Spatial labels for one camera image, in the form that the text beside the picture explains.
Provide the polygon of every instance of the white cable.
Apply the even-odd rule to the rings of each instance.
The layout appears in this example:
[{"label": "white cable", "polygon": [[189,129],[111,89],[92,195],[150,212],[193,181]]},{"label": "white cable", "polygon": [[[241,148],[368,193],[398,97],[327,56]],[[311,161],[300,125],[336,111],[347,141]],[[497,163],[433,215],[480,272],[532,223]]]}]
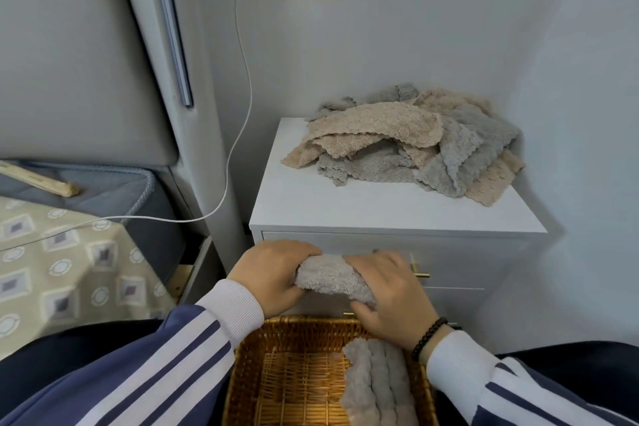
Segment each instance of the white cable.
[{"label": "white cable", "polygon": [[10,248],[4,248],[0,250],[0,253],[4,251],[12,250],[13,248],[17,248],[18,246],[27,246],[28,244],[37,243],[38,241],[42,241],[44,239],[48,239],[53,236],[58,236],[59,234],[64,234],[65,232],[68,232],[70,230],[77,229],[79,227],[86,226],[101,220],[150,219],[152,221],[162,221],[164,223],[188,224],[188,223],[195,223],[195,222],[207,219],[208,217],[211,217],[214,213],[216,213],[218,209],[220,209],[220,207],[222,206],[222,203],[224,202],[224,199],[226,198],[226,194],[229,190],[229,163],[231,162],[231,155],[233,154],[233,151],[235,150],[235,146],[237,145],[237,142],[240,140],[242,133],[244,133],[244,129],[246,128],[246,124],[249,122],[251,109],[253,107],[253,84],[251,83],[251,72],[249,70],[249,64],[246,62],[246,54],[244,54],[244,45],[242,44],[242,36],[240,36],[240,26],[238,24],[238,0],[235,0],[235,31],[238,35],[238,42],[240,43],[240,51],[242,52],[242,60],[244,61],[246,76],[247,76],[247,79],[249,80],[249,111],[246,113],[246,118],[244,118],[244,124],[242,125],[240,132],[238,133],[237,137],[235,138],[235,141],[233,142],[233,145],[231,146],[231,149],[229,150],[229,156],[226,158],[226,171],[225,171],[225,177],[224,177],[224,194],[222,194],[222,199],[220,199],[220,203],[217,205],[217,207],[214,210],[209,212],[207,215],[202,216],[201,218],[185,219],[185,220],[155,218],[153,216],[106,216],[104,218],[96,218],[96,219],[92,219],[91,221],[86,221],[84,223],[80,223],[80,224],[76,224],[75,226],[68,227],[67,229],[64,229],[56,234],[50,234],[45,237],[40,237],[39,239],[34,239],[33,241],[28,241],[27,243],[15,244],[14,246],[11,246]]}]

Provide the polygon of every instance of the sleeve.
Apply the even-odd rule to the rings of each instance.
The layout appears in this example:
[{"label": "sleeve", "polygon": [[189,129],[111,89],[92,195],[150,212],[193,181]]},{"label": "sleeve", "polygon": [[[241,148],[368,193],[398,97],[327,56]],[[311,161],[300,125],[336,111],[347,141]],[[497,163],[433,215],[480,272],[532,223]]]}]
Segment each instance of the sleeve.
[{"label": "sleeve", "polygon": [[499,361],[462,331],[437,345],[426,373],[472,426],[636,424],[586,403],[512,357]]},{"label": "sleeve", "polygon": [[233,350],[263,323],[255,297],[220,280],[196,305],[175,308],[157,332],[50,384],[0,426],[206,426]]}]

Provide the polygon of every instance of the wooden stick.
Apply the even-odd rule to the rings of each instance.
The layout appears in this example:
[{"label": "wooden stick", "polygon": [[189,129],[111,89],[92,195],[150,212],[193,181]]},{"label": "wooden stick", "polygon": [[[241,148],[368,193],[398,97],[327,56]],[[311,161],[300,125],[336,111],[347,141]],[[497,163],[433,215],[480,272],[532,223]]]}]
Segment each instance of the wooden stick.
[{"label": "wooden stick", "polygon": [[26,184],[42,189],[52,194],[61,195],[62,197],[72,197],[78,195],[80,191],[73,184],[60,182],[59,180],[45,177],[39,173],[31,172],[17,165],[0,160],[0,173],[7,175],[12,179],[20,180]]}]

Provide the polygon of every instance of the drawer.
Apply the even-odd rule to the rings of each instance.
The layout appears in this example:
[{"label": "drawer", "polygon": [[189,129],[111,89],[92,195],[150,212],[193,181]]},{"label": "drawer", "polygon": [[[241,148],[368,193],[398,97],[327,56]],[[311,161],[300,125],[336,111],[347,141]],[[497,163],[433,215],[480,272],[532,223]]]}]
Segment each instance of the drawer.
[{"label": "drawer", "polygon": [[392,234],[340,234],[263,231],[265,240],[298,239],[319,246],[325,253],[358,255],[373,249],[400,252],[417,263],[418,271],[430,273],[425,287],[491,290],[506,267],[528,243],[521,237],[440,237]]},{"label": "drawer", "polygon": [[[439,315],[447,317],[451,323],[462,326],[468,322],[488,296],[488,293],[482,290],[426,289],[425,291]],[[344,312],[350,311],[346,295],[308,292],[297,305],[283,315],[342,318]]]}]

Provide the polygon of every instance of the woven basket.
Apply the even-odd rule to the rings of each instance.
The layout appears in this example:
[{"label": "woven basket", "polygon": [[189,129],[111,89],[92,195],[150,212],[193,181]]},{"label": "woven basket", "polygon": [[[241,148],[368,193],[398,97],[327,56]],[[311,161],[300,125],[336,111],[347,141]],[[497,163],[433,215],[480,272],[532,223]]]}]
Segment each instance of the woven basket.
[{"label": "woven basket", "polygon": [[[371,337],[355,319],[267,320],[235,352],[223,426],[348,426],[342,347],[359,336]],[[404,357],[419,424],[437,426],[424,367]]]}]

